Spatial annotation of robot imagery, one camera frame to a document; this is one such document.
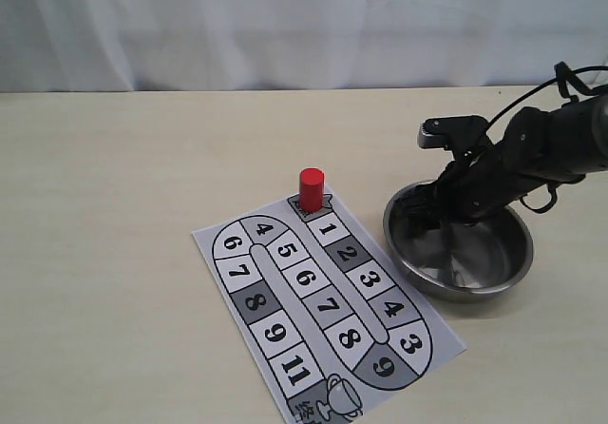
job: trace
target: white backdrop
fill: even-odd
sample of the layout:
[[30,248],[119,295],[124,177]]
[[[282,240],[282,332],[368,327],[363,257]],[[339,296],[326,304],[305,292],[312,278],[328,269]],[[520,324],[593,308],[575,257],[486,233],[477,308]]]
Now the white backdrop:
[[0,91],[531,84],[605,64],[606,2],[0,0]]

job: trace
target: wooden table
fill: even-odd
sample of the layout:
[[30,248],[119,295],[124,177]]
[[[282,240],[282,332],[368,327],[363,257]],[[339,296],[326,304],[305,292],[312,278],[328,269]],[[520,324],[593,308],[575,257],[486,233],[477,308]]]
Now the wooden table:
[[[525,90],[1,95],[0,422],[283,422],[191,231],[293,194],[314,165],[381,241],[392,194],[449,159],[418,148],[419,124]],[[358,422],[605,422],[607,200],[595,175],[546,215],[517,204],[528,277],[489,303],[433,301],[468,350]]]

